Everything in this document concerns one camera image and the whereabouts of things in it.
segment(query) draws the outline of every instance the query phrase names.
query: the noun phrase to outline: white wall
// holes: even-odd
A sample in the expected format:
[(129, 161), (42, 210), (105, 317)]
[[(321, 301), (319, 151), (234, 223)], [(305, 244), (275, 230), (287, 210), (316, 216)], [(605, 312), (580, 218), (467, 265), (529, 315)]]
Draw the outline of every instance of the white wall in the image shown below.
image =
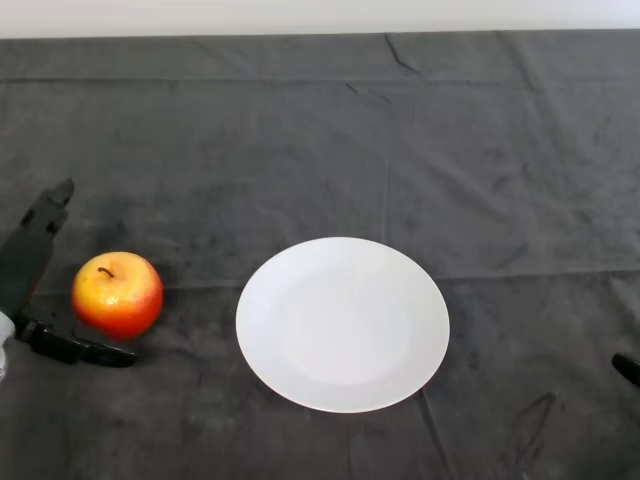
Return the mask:
[(0, 37), (640, 27), (640, 0), (0, 0)]

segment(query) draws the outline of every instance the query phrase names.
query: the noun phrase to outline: apple stem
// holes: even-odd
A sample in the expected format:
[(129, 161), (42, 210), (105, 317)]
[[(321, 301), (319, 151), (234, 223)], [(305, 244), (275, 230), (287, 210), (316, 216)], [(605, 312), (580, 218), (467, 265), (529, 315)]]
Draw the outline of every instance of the apple stem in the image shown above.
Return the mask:
[(98, 269), (98, 271), (99, 271), (99, 272), (104, 272), (104, 273), (106, 273), (106, 274), (107, 274), (107, 275), (109, 275), (111, 278), (115, 278), (115, 275), (114, 275), (113, 273), (111, 273), (109, 270), (107, 270), (106, 268), (104, 268), (104, 267), (100, 267), (100, 268)]

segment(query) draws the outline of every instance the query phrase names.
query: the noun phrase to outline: white plate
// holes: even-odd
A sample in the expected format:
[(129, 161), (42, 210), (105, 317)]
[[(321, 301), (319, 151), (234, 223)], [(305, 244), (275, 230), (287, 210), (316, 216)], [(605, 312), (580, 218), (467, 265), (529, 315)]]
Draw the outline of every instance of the white plate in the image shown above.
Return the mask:
[(242, 292), (240, 348), (273, 390), (329, 412), (403, 400), (436, 372), (449, 316), (431, 277), (368, 240), (322, 238), (267, 261)]

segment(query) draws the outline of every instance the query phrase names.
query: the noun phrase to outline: red apple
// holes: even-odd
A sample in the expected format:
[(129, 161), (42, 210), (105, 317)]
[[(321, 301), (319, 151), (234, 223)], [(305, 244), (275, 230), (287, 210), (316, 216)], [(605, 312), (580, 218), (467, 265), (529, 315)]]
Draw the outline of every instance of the red apple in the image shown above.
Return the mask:
[(80, 319), (112, 338), (146, 331), (162, 309), (162, 281), (153, 265), (133, 253), (112, 252), (87, 262), (71, 293)]

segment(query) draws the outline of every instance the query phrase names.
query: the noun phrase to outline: black object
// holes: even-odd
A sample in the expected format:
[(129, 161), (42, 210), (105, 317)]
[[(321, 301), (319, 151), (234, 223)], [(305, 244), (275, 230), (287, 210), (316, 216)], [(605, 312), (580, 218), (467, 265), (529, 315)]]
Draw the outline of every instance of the black object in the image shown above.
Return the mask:
[(640, 387), (640, 363), (625, 353), (616, 353), (611, 363), (624, 378)]
[(74, 191), (67, 179), (40, 194), (20, 226), (0, 249), (0, 311), (16, 326), (16, 338), (31, 349), (55, 360), (73, 364), (79, 360), (107, 367), (129, 367), (136, 355), (110, 345), (83, 340), (73, 332), (54, 327), (26, 313), (31, 293), (53, 253), (53, 238), (67, 218), (65, 209)]

